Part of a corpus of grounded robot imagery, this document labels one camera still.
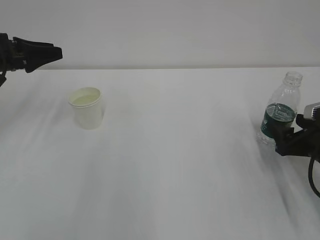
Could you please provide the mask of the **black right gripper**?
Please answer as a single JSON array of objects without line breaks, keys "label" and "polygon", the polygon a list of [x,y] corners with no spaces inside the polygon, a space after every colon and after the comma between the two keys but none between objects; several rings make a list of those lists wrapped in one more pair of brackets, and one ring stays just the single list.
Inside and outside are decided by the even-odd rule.
[{"label": "black right gripper", "polygon": [[301,128],[274,125],[271,133],[275,141],[275,151],[281,156],[320,157],[320,123],[303,114],[297,114],[295,123]]}]

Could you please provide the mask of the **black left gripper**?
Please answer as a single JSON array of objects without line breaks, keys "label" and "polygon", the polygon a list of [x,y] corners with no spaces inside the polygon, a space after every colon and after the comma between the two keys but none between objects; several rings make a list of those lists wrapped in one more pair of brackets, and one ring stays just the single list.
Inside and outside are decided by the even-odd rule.
[{"label": "black left gripper", "polygon": [[52,43],[30,41],[19,37],[9,39],[7,33],[1,33],[0,86],[7,80],[6,73],[8,71],[25,69],[27,73],[31,73],[43,65],[61,60],[62,58],[62,49],[54,46]]}]

